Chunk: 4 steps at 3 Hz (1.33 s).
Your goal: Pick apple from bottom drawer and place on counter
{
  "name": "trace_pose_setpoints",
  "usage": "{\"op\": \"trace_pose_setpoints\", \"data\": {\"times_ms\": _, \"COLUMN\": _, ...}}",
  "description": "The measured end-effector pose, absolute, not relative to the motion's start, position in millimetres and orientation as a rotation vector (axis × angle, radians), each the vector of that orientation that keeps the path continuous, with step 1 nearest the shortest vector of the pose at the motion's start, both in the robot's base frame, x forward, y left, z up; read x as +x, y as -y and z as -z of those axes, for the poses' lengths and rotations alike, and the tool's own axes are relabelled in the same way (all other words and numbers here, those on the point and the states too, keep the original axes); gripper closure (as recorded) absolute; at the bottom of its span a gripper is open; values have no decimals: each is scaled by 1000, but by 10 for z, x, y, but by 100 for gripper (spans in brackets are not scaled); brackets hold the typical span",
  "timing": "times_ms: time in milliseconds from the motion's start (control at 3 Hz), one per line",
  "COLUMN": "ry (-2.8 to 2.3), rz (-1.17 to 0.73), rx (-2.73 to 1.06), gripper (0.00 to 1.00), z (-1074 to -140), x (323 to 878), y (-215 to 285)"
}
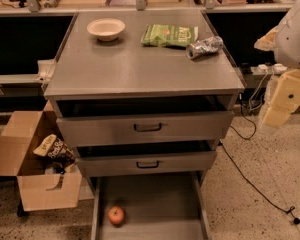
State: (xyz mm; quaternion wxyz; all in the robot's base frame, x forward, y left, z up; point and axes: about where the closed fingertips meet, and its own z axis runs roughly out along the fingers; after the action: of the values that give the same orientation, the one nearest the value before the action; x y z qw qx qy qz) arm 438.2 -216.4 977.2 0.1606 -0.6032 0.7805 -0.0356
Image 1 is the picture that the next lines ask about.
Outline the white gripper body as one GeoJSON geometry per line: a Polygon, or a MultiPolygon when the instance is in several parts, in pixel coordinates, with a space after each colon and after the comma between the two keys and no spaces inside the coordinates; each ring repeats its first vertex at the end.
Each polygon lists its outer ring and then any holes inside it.
{"type": "Polygon", "coordinates": [[[300,0],[279,22],[275,45],[276,62],[300,69],[300,0]]]}

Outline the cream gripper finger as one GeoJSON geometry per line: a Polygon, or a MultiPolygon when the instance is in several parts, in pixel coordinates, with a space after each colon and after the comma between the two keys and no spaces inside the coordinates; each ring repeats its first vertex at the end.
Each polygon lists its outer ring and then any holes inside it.
{"type": "Polygon", "coordinates": [[[261,122],[268,127],[278,128],[300,107],[300,69],[285,72],[275,83],[261,122]]]}
{"type": "Polygon", "coordinates": [[[271,30],[269,30],[264,36],[259,38],[254,47],[258,50],[262,51],[274,51],[276,48],[275,39],[278,33],[278,27],[275,26],[271,30]]]}

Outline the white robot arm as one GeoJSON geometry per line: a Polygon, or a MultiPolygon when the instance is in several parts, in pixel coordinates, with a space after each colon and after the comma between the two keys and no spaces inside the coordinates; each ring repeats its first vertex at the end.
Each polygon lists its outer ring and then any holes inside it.
{"type": "Polygon", "coordinates": [[[300,0],[254,47],[272,51],[275,62],[287,68],[268,81],[260,114],[263,127],[279,128],[300,107],[300,0]]]}

